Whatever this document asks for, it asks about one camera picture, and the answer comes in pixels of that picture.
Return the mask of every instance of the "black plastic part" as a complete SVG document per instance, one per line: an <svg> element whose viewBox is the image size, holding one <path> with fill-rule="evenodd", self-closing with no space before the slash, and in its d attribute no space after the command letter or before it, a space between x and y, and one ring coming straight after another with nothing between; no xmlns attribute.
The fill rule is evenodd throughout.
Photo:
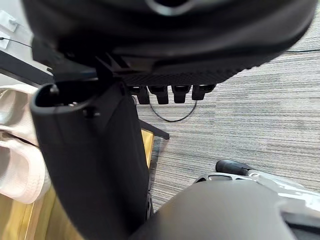
<svg viewBox="0 0 320 240"><path fill-rule="evenodd" d="M253 169L249 165L232 160L220 160L215 165L215 170L218 173L236 174L246 176L248 170Z"/></svg>
<svg viewBox="0 0 320 240"><path fill-rule="evenodd" d="M148 87L152 94L156 95L158 104L168 104L168 87L167 86L149 86Z"/></svg>
<svg viewBox="0 0 320 240"><path fill-rule="evenodd" d="M176 104L183 104L186 101L186 94L189 93L190 85L178 85L171 86L172 92L174 94L174 102Z"/></svg>
<svg viewBox="0 0 320 240"><path fill-rule="evenodd" d="M130 93L136 95L140 104L150 104L148 89L146 86L130 86Z"/></svg>
<svg viewBox="0 0 320 240"><path fill-rule="evenodd" d="M90 240L127 239L146 221L149 170L138 114L126 86L112 82L45 85L30 104L56 193Z"/></svg>
<svg viewBox="0 0 320 240"><path fill-rule="evenodd" d="M210 85L193 85L192 88L192 100L200 101L203 100L205 94L212 92L215 89L216 84Z"/></svg>

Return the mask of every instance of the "wall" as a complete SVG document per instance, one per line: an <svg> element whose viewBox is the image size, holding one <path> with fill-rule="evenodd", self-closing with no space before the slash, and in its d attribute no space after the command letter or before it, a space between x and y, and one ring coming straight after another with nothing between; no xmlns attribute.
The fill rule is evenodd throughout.
<svg viewBox="0 0 320 240"><path fill-rule="evenodd" d="M13 16L19 23L19 26L16 28L15 32L11 32L1 25L0 31L9 35L13 40L31 45L33 34L28 26L21 0L0 0L0 10L4 10L5 12ZM46 66L33 61L32 51L30 47L26 47L11 41L9 42L6 49L0 48L0 50L46 72Z"/></svg>

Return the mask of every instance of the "floor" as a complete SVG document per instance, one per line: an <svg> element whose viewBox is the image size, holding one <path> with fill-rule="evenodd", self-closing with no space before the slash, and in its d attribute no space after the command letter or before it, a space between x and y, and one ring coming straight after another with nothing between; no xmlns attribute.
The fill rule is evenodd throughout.
<svg viewBox="0 0 320 240"><path fill-rule="evenodd" d="M292 50L320 49L320 8L308 33ZM174 120L194 102L155 110ZM287 53L219 84L187 119L168 123L148 105L140 119L170 133L156 137L151 157L153 205L157 210L218 160L236 160L291 178L320 192L320 51Z"/></svg>

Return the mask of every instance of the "striped carpet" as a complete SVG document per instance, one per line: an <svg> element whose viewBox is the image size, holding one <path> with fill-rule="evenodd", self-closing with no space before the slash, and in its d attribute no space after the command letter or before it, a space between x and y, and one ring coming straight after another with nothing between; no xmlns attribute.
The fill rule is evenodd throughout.
<svg viewBox="0 0 320 240"><path fill-rule="evenodd" d="M320 49L320 8L308 33L291 50ZM154 109L170 120L185 116L194 102ZM155 138L150 173L157 210L218 160L236 160L293 179L320 192L320 51L287 53L219 84L187 119L169 123L148 105L140 119L170 133Z"/></svg>

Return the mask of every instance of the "black cable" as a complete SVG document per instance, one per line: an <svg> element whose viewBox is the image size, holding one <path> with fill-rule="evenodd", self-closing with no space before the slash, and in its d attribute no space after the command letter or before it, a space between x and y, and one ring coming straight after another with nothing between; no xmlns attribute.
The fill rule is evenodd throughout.
<svg viewBox="0 0 320 240"><path fill-rule="evenodd" d="M23 43L23 42L20 42L20 41L16 41L16 40L13 40L13 39L10 39L10 38L6 38L6 37L0 37L0 41L1 40L9 40L9 41L11 41L11 42L15 42L15 43L17 43L17 44L22 44L22 45L24 45L24 46L26 46L26 47L29 47L29 48L31 48L31 46L30 45L27 45L27 44L25 44L25 43Z"/></svg>
<svg viewBox="0 0 320 240"><path fill-rule="evenodd" d="M313 50L300 50L300 51L286 51L287 53L311 53L311 52L318 52L320 49L313 49Z"/></svg>
<svg viewBox="0 0 320 240"><path fill-rule="evenodd" d="M154 114L157 115L157 116L158 116L159 118L161 118L162 120L164 120L164 121L166 121L166 122L169 122L169 123L176 123L176 122L180 122L180 121L186 119L187 117L189 117L189 116L193 113L193 111L196 109L197 102L198 102L198 101L195 101L192 110L191 110L186 116L184 116L183 118L177 119L177 120L168 120L168 119L165 119L164 117L160 116L160 115L154 110L154 107L152 106L151 102L150 102L150 107L151 107L152 111L154 112Z"/></svg>

